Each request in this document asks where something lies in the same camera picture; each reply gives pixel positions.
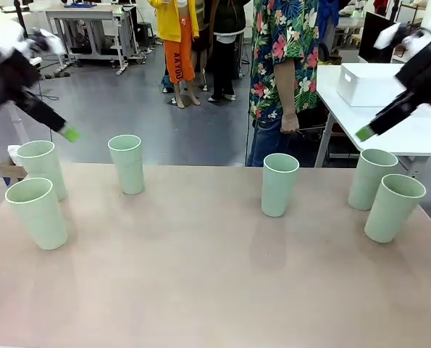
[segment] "floral shirt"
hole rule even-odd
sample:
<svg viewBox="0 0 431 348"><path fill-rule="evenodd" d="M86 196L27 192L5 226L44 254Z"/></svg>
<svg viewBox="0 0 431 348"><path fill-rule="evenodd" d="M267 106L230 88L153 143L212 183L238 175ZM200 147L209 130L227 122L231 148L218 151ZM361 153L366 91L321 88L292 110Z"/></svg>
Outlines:
<svg viewBox="0 0 431 348"><path fill-rule="evenodd" d="M273 66L287 58L296 63L296 112L316 106L317 6L318 0L254 0L249 112L259 122L283 116Z"/></svg>

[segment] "orange pants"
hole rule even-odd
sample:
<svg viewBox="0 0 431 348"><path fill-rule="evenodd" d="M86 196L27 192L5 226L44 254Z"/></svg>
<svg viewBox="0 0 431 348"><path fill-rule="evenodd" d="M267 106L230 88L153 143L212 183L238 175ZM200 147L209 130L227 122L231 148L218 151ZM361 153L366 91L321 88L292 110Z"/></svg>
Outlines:
<svg viewBox="0 0 431 348"><path fill-rule="evenodd" d="M179 83L182 80L191 81L195 78L193 63L191 63L191 19L180 18L181 41L164 41L165 59L169 70L170 81Z"/></svg>

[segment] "light green cup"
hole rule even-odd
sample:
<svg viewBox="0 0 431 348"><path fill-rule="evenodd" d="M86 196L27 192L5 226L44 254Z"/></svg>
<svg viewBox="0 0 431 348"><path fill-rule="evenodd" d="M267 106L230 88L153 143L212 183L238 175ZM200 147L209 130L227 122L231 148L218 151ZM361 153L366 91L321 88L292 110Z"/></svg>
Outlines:
<svg viewBox="0 0 431 348"><path fill-rule="evenodd" d="M120 186L125 194L144 190L141 139L137 136L115 136L107 143L117 169Z"/></svg>
<svg viewBox="0 0 431 348"><path fill-rule="evenodd" d="M46 140L31 141L17 150L17 156L31 178L46 178L53 183L58 201L67 196L54 143Z"/></svg>
<svg viewBox="0 0 431 348"><path fill-rule="evenodd" d="M67 241L67 229L53 187L48 179L30 178L9 187L5 195L43 250L59 248Z"/></svg>
<svg viewBox="0 0 431 348"><path fill-rule="evenodd" d="M396 171L398 159L390 152L366 149L360 154L359 163L353 177L348 203L358 210L370 210L381 179Z"/></svg>
<svg viewBox="0 0 431 348"><path fill-rule="evenodd" d="M406 175L386 175L365 225L367 236L380 243L392 241L425 195L426 188L419 181Z"/></svg>
<svg viewBox="0 0 431 348"><path fill-rule="evenodd" d="M299 162L288 154L271 154L264 159L261 210L265 215L282 216L297 180Z"/></svg>

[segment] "gray floor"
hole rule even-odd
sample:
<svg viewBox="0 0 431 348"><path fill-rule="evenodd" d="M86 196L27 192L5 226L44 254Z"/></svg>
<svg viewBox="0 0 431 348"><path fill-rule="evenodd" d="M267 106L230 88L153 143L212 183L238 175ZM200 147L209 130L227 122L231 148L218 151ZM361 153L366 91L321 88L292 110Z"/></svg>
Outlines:
<svg viewBox="0 0 431 348"><path fill-rule="evenodd" d="M346 61L356 57L354 52L349 54ZM248 67L244 66L244 70L247 73ZM107 141L118 134L133 133L143 140L146 164L244 164L249 122L248 77L234 81L238 100L233 103L210 104L210 92L201 91L200 107L181 110L168 105L171 95L163 94L159 86L164 72L161 46L148 55L145 65L131 65L120 77L110 66L71 67L68 71L69 78L41 81L43 94L59 97L58 101L47 101L48 104L82 134L74 144L54 134L62 160L110 163ZM44 126L25 115L21 117L31 139L50 139ZM10 144L18 144L18 137L7 111L2 109L0 161L7 157ZM431 207L424 208L431 216Z"/></svg>

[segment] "jeans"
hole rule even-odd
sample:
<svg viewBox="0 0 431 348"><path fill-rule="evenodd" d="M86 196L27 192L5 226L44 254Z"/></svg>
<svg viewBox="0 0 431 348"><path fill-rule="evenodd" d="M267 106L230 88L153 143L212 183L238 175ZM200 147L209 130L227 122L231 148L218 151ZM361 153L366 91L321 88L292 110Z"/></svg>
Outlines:
<svg viewBox="0 0 431 348"><path fill-rule="evenodd" d="M256 122L246 167L263 167L269 154L286 153L289 141L290 134L281 133L281 118L270 123Z"/></svg>
<svg viewBox="0 0 431 348"><path fill-rule="evenodd" d="M223 94L233 95L233 70L235 69L235 43L221 43L214 36L212 52L214 71L214 99L221 99Z"/></svg>

